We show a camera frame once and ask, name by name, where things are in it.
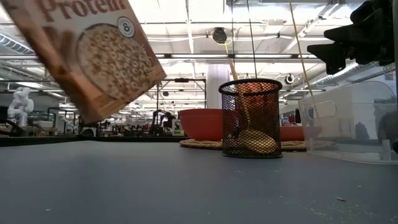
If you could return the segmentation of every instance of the plastic container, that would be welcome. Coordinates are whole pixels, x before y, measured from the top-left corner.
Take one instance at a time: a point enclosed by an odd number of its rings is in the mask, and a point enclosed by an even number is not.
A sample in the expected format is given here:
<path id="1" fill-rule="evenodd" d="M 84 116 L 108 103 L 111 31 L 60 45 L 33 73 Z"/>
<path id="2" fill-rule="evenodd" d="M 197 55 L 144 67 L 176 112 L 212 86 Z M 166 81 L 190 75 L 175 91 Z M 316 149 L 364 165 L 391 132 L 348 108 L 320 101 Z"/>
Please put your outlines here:
<path id="1" fill-rule="evenodd" d="M 263 78 L 224 83 L 223 155 L 279 158 L 279 90 L 282 84 Z"/>
<path id="2" fill-rule="evenodd" d="M 397 98 L 381 82 L 346 85 L 299 101 L 307 152 L 355 162 L 398 164 Z"/>

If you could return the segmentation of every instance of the wire mesh basket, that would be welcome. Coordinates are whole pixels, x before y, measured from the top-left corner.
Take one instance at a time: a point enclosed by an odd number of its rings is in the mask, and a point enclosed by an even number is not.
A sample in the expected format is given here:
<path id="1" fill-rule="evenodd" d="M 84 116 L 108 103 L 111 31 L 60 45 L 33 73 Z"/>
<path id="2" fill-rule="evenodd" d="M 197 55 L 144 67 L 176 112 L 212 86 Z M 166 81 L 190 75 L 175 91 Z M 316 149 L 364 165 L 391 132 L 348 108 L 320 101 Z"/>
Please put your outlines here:
<path id="1" fill-rule="evenodd" d="M 279 90 L 282 84 L 263 78 L 222 84 L 223 155 L 279 158 Z"/>

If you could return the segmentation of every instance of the gray table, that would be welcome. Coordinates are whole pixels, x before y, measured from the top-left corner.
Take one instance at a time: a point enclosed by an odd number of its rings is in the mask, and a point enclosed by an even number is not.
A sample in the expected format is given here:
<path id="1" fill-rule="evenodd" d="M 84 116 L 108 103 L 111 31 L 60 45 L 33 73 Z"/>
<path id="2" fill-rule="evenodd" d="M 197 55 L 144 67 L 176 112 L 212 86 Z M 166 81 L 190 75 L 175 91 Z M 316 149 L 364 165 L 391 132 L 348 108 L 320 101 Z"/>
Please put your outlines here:
<path id="1" fill-rule="evenodd" d="M 6 147 L 0 223 L 398 223 L 397 174 L 306 153 L 235 159 L 175 143 Z"/>

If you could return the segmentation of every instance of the security camera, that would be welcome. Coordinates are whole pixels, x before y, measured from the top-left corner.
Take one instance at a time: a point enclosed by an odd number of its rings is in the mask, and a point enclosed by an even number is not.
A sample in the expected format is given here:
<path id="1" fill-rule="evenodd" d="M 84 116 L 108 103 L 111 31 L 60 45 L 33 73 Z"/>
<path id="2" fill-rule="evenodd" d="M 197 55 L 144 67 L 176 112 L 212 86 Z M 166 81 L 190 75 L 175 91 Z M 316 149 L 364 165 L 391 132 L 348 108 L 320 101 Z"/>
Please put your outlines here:
<path id="1" fill-rule="evenodd" d="M 294 82 L 294 76 L 290 73 L 288 76 L 285 77 L 286 85 L 291 85 Z"/>
<path id="2" fill-rule="evenodd" d="M 216 27 L 212 35 L 213 40 L 217 44 L 225 44 L 227 36 L 223 27 Z"/>

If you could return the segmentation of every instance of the clear plastic bin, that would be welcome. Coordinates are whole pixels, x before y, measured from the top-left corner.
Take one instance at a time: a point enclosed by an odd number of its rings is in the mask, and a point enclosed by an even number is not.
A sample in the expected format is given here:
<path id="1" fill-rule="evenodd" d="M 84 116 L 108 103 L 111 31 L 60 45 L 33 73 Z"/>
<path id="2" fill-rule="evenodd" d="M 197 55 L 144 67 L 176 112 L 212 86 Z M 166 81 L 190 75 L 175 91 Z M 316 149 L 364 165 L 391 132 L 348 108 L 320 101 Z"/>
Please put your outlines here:
<path id="1" fill-rule="evenodd" d="M 307 152 L 356 162 L 398 164 L 397 98 L 381 82 L 346 85 L 299 101 Z"/>

